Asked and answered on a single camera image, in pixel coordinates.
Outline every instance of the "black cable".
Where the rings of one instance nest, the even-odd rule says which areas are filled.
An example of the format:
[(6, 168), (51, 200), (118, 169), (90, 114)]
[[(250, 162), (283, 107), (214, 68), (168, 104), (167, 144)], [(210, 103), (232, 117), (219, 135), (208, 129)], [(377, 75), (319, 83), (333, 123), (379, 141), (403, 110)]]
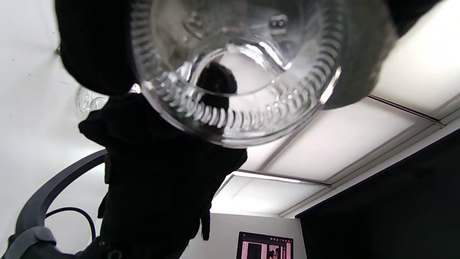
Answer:
[(49, 216), (52, 216), (52, 215), (54, 215), (56, 213), (65, 212), (65, 211), (74, 211), (74, 212), (78, 212), (78, 213), (82, 214), (83, 216), (85, 216), (85, 218), (88, 220), (89, 226), (91, 228), (91, 240), (94, 240), (96, 238), (96, 228), (94, 227), (94, 222), (92, 221), (92, 219), (88, 215), (88, 213), (86, 213), (86, 211), (84, 211), (82, 209), (74, 208), (74, 207), (60, 208), (60, 209), (54, 210), (54, 211), (52, 211), (50, 213), (47, 213), (45, 218), (47, 218)]

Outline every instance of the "ceiling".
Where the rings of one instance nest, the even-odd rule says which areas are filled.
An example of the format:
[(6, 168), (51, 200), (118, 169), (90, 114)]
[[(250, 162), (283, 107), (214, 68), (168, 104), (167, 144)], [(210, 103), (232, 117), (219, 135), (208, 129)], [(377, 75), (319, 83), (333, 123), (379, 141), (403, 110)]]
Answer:
[[(457, 111), (460, 108), (460, 34), (456, 32), (460, 28), (459, 13), (460, 1), (445, 0), (422, 17), (397, 42), (372, 95), (436, 120)], [(401, 151), (403, 143), (414, 141), (414, 136), (432, 126), (432, 122), (418, 116), (365, 98), (350, 106), (323, 111), (296, 136), (249, 148), (249, 159), (242, 169), (337, 186), (363, 173), (358, 172), (360, 168)], [(215, 212), (285, 216), (285, 212), (295, 208), (293, 203), (302, 204), (328, 191), (260, 179), (232, 179), (229, 183), (215, 198), (213, 206), (218, 206)], [(266, 200), (270, 206), (265, 208)], [(227, 205), (226, 210), (221, 208), (221, 202)]]
[[(458, 110), (460, 34), (454, 33), (460, 28), (458, 13), (460, 1), (445, 0), (421, 18), (392, 50), (372, 94), (438, 120)], [(0, 29), (0, 162), (5, 172), (0, 200), (2, 210), (8, 212), (1, 215), (0, 236), (7, 236), (20, 208), (37, 188), (102, 147), (78, 132), (83, 118), (75, 105), (77, 83), (53, 55), (59, 42), (53, 2), (9, 1), (8, 8), (0, 9)], [(371, 98), (324, 111), (298, 134), (250, 148), (242, 167), (302, 181), (231, 176), (216, 195), (212, 210), (283, 216), (328, 191), (325, 185), (364, 173), (362, 168), (400, 151), (403, 143), (432, 126)], [(84, 191), (88, 185), (81, 184)], [(89, 211), (97, 208), (100, 193), (105, 192), (102, 181), (99, 188), (97, 194), (85, 198)], [(16, 193), (14, 198), (8, 198), (11, 192)]]

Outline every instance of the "ribbed glass rim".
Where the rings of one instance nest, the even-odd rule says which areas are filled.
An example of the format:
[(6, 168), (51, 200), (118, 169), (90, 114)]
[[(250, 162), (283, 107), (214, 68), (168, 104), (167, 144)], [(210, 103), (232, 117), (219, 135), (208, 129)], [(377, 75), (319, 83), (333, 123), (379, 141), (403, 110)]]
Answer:
[[(150, 16), (154, 1), (135, 0), (132, 4), (133, 61), (142, 93), (153, 108), (175, 127), (225, 147), (261, 145), (303, 128), (321, 111), (332, 94), (342, 71), (339, 62), (346, 36), (341, 1), (316, 1), (321, 13), (317, 19), (322, 31), (318, 55), (309, 65), (307, 76), (300, 79), (297, 87), (287, 89), (285, 96), (288, 98), (273, 102), (266, 110), (249, 112), (205, 105), (200, 98), (209, 92), (189, 84), (162, 61), (152, 41)], [(279, 80), (287, 76), (288, 73), (283, 73)], [(270, 123), (272, 130), (260, 126), (263, 122)]]

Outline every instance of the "white wall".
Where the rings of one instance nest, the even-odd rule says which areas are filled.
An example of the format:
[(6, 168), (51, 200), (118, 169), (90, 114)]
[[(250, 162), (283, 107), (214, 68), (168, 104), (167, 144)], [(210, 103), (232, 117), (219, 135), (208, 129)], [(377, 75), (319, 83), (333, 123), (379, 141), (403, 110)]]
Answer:
[[(0, 8), (0, 254), (14, 232), (29, 197), (51, 177), (102, 147), (79, 133), (76, 82), (54, 50), (58, 33), (52, 0), (8, 1)], [(107, 187), (103, 170), (78, 179), (53, 204), (78, 206), (93, 217)], [(89, 228), (74, 212), (47, 220), (55, 236), (71, 230), (77, 248), (85, 247)], [(58, 247), (72, 252), (65, 241)]]
[(181, 259), (236, 259), (240, 231), (294, 239), (294, 259), (306, 259), (298, 219), (211, 214), (211, 236), (190, 241)]

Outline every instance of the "gray fabric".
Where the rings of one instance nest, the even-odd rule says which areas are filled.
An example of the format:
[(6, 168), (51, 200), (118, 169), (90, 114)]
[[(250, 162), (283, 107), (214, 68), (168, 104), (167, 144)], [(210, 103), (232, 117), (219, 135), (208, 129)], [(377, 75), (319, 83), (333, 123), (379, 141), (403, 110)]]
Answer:
[(397, 35), (382, 0), (345, 0), (348, 39), (341, 59), (342, 74), (325, 109), (335, 109), (366, 97), (375, 87), (380, 68)]
[(33, 227), (19, 235), (5, 253), (5, 259), (20, 259), (24, 252), (38, 242), (53, 242), (56, 244), (51, 231), (45, 227)]

